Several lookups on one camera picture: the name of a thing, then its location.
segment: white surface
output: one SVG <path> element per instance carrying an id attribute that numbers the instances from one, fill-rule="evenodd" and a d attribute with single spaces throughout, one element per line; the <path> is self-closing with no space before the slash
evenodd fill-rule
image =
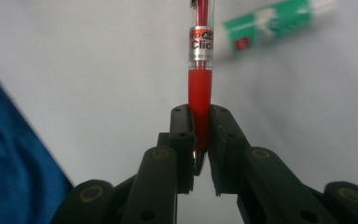
<path id="1" fill-rule="evenodd" d="M 215 21 L 275 2 L 216 1 Z M 0 82 L 75 185 L 124 181 L 169 130 L 186 103 L 188 17 L 187 1 L 0 1 Z M 358 184 L 358 1 L 215 62 L 213 103 L 305 184 Z M 178 223 L 241 223 L 205 167 Z"/>

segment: blue fabric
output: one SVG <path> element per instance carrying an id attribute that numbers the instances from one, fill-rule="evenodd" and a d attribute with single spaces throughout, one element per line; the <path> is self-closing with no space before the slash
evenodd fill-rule
<path id="1" fill-rule="evenodd" d="M 49 223 L 71 189 L 0 87 L 0 224 Z"/>

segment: glue stick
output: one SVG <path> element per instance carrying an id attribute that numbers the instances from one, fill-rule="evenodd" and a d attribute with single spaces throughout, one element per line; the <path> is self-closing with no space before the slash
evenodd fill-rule
<path id="1" fill-rule="evenodd" d="M 218 60 L 308 27 L 334 10 L 336 0 L 287 0 L 214 27 Z"/>

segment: screw hole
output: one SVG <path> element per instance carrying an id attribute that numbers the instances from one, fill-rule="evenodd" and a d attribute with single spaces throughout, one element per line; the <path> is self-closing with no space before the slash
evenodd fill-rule
<path id="1" fill-rule="evenodd" d="M 318 216 L 316 216 L 314 213 L 312 213 L 310 211 L 307 211 L 307 210 L 301 211 L 301 216 L 310 223 L 319 222 Z"/>
<path id="2" fill-rule="evenodd" d="M 141 215 L 139 216 L 139 218 L 142 221 L 151 221 L 155 218 L 156 214 L 154 211 L 152 210 L 144 210 L 141 212 Z"/>

